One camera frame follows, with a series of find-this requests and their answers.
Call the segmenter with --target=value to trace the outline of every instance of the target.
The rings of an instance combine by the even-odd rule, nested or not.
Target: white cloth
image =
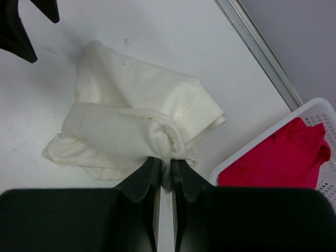
[[[123,179],[147,156],[190,159],[188,150],[225,121],[200,81],[89,43],[78,64],[75,104],[43,156]]]

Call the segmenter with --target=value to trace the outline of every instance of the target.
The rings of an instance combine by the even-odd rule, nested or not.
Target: white table
[[[227,121],[199,143],[199,173],[214,167],[290,113],[212,0],[59,0],[53,24],[28,0],[19,13],[38,61],[0,50],[0,192],[11,188],[113,187],[77,166],[41,156],[74,102],[76,60],[101,40],[127,56],[198,77]],[[169,195],[162,195],[159,251],[173,251]]]

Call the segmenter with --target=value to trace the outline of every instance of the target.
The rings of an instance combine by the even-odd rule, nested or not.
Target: red cloth
[[[223,170],[218,185],[315,189],[331,157],[325,134],[322,123],[308,127],[295,118]]]

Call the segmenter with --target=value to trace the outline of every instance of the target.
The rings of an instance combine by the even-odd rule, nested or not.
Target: white plastic basket
[[[260,136],[246,144],[243,148],[215,168],[210,176],[210,183],[217,185],[217,178],[221,171],[296,117],[302,118],[307,126],[323,123],[326,129],[325,140],[331,148],[331,160],[321,167],[316,189],[330,201],[336,210],[336,112],[331,104],[322,98],[314,98],[307,102],[266,130]]]

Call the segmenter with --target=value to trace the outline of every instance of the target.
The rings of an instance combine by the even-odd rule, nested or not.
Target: black plastic part
[[[156,251],[161,160],[115,188],[14,190],[0,198],[0,251]]]
[[[52,22],[59,21],[56,0],[31,0]],[[34,63],[36,54],[18,13],[18,0],[0,0],[0,48]]]
[[[30,0],[54,24],[59,21],[56,0]]]
[[[172,161],[176,252],[336,250],[336,217],[315,190],[214,187]]]

